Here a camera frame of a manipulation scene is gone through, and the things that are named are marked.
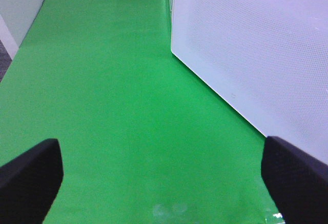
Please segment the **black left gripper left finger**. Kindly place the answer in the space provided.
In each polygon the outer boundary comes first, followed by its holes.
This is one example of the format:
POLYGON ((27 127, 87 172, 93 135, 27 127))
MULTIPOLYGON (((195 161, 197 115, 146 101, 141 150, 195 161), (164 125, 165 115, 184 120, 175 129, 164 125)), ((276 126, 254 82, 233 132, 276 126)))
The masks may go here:
POLYGON ((60 145, 54 138, 1 166, 1 223, 42 223, 63 177, 60 145))

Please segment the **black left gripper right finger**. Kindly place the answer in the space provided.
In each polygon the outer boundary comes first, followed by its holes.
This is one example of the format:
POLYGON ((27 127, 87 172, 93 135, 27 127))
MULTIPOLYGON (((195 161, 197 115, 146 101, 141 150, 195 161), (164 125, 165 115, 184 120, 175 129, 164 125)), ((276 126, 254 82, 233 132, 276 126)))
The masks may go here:
POLYGON ((327 165, 277 136, 264 142, 261 177, 286 223, 327 223, 327 165))

